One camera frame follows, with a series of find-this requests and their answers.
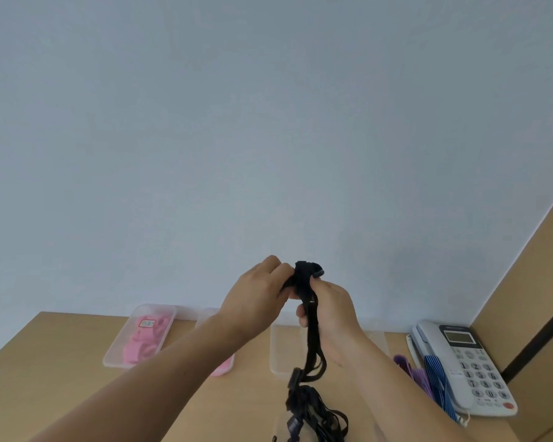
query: telephone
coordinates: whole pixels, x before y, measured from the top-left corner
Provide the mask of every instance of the telephone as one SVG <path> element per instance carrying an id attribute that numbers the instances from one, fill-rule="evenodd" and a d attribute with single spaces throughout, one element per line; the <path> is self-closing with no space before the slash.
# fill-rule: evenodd
<path id="1" fill-rule="evenodd" d="M 422 358 L 435 355 L 440 359 L 457 412 L 487 417 L 516 415 L 516 402 L 470 328 L 422 321 L 410 335 Z"/>

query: blue striped ribbon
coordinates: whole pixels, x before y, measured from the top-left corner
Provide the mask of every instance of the blue striped ribbon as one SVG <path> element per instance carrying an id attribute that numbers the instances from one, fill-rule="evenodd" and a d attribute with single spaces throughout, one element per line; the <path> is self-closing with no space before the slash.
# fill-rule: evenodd
<path id="1" fill-rule="evenodd" d="M 429 385 L 434 394 L 434 401 L 450 416 L 452 420 L 458 423 L 458 415 L 454 411 L 452 401 L 448 394 L 448 381 L 446 374 L 440 363 L 440 359 L 435 355 L 424 356 L 424 365 L 426 374 L 428 374 Z"/>

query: person's left arm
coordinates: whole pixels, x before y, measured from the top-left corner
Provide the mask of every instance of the person's left arm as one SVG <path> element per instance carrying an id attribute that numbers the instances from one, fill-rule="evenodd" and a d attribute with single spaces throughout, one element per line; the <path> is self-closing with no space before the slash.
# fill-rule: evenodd
<path id="1" fill-rule="evenodd" d="M 276 319 L 294 273 L 269 256 L 241 275 L 220 311 L 106 385 L 30 442 L 159 442 L 203 381 Z"/>

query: black ribbon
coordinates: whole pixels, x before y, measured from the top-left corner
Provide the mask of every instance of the black ribbon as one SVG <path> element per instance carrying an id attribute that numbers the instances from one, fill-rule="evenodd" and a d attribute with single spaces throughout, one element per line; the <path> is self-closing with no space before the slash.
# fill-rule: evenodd
<path id="1" fill-rule="evenodd" d="M 301 260 L 295 264 L 295 274 L 283 285 L 283 288 L 295 289 L 297 296 L 303 302 L 308 319 L 305 367 L 293 370 L 288 385 L 289 396 L 286 400 L 286 409 L 293 414 L 287 422 L 290 433 L 288 442 L 299 442 L 299 433 L 304 423 L 315 431 L 319 442 L 344 442 L 344 437 L 348 433 L 347 416 L 340 411 L 327 408 L 315 388 L 300 385 L 300 383 L 320 379 L 328 365 L 319 341 L 317 295 L 309 283 L 311 276 L 319 277 L 323 274 L 324 270 L 317 263 Z M 316 374 L 310 375 L 317 369 L 319 371 Z M 346 423 L 344 429 L 341 428 L 338 417 Z"/>

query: forearm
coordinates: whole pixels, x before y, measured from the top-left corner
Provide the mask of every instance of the forearm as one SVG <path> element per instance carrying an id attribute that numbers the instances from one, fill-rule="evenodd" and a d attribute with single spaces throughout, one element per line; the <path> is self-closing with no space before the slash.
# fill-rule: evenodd
<path id="1" fill-rule="evenodd" d="M 348 375 L 390 442 L 472 440 L 368 338 L 342 347 Z"/>
<path id="2" fill-rule="evenodd" d="M 244 343 L 220 316 L 213 316 L 31 441 L 158 442 L 203 381 Z"/>

